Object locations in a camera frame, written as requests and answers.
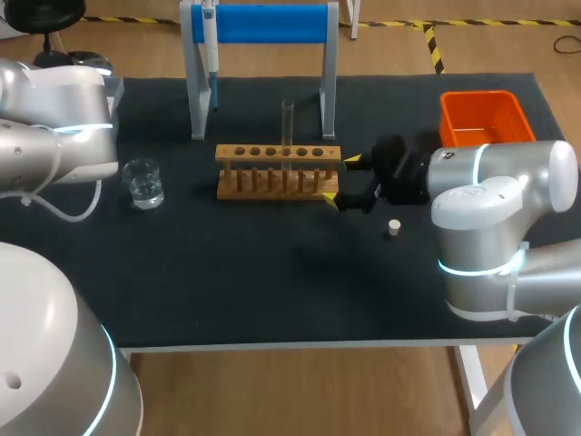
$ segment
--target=orange plastic basket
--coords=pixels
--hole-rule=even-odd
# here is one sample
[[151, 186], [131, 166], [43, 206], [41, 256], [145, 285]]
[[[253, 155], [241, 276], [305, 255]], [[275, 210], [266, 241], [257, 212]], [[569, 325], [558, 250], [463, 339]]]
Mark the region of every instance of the orange plastic basket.
[[444, 93], [439, 136], [445, 147], [535, 141], [517, 98], [509, 91]]

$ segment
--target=wooden floor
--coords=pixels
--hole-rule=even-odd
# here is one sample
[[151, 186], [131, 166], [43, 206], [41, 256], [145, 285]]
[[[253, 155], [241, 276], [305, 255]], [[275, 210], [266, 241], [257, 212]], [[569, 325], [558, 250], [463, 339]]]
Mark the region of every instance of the wooden floor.
[[[178, 0], [89, 0], [88, 15], [178, 19]], [[346, 21], [341, 5], [341, 19]], [[362, 0], [361, 20], [577, 19], [578, 0]], [[434, 74], [422, 32], [361, 28], [340, 35], [341, 74]], [[581, 152], [581, 54], [553, 42], [576, 27], [438, 27], [449, 74], [534, 72], [566, 138]], [[70, 50], [107, 55], [117, 75], [183, 77], [179, 28], [79, 23], [63, 32]], [[30, 61], [38, 36], [0, 41], [0, 56]], [[221, 74], [315, 75], [317, 46], [221, 46]], [[511, 347], [480, 347], [487, 382]], [[143, 436], [465, 435], [455, 365], [444, 348], [207, 352], [142, 355]], [[505, 425], [498, 433], [511, 434]]]

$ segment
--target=test tube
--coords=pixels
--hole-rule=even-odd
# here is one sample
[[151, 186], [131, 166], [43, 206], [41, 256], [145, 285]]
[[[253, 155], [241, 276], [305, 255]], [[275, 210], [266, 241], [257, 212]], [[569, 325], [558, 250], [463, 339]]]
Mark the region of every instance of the test tube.
[[[285, 156], [291, 154], [293, 125], [294, 125], [294, 102], [292, 100], [283, 100], [281, 152]], [[282, 169], [290, 170], [291, 165], [289, 163], [283, 164]]]

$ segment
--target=white cap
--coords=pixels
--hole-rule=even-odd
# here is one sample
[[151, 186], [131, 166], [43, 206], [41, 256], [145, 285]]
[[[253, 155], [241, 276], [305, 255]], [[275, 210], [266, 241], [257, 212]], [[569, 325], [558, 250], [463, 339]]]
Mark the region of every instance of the white cap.
[[490, 177], [441, 193], [432, 204], [432, 222], [449, 230], [482, 229], [505, 221], [522, 207], [522, 189], [516, 179]]
[[391, 220], [388, 223], [389, 226], [389, 234], [391, 236], [396, 236], [399, 232], [399, 228], [401, 227], [401, 223], [398, 220]]
[[74, 290], [44, 257], [0, 243], [0, 428], [60, 371], [77, 324]]
[[555, 141], [548, 159], [548, 193], [555, 212], [564, 212], [573, 205], [578, 177], [575, 150], [565, 141]]

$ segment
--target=black table mat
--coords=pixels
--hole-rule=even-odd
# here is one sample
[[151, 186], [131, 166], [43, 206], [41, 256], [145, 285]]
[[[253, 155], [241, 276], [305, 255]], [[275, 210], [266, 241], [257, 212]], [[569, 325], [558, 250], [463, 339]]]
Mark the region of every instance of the black table mat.
[[[468, 322], [445, 303], [429, 208], [378, 203], [370, 215], [324, 203], [216, 202], [216, 144], [276, 144], [281, 101], [295, 102], [295, 144], [320, 141], [316, 78], [221, 79], [220, 110], [204, 144], [190, 139], [185, 82], [127, 79], [119, 108], [120, 165], [159, 161], [165, 202], [129, 207], [121, 175], [104, 181], [95, 213], [58, 220], [38, 205], [0, 203], [0, 240], [55, 263], [121, 347], [526, 337], [547, 323]], [[335, 144], [348, 157], [379, 134], [438, 146], [439, 97], [449, 90], [516, 94], [537, 139], [560, 139], [532, 74], [343, 77], [337, 83]], [[340, 173], [343, 190], [367, 183]], [[59, 186], [46, 196], [81, 212], [93, 187]], [[579, 202], [543, 218], [532, 246], [581, 236]], [[400, 235], [385, 242], [389, 219]]]

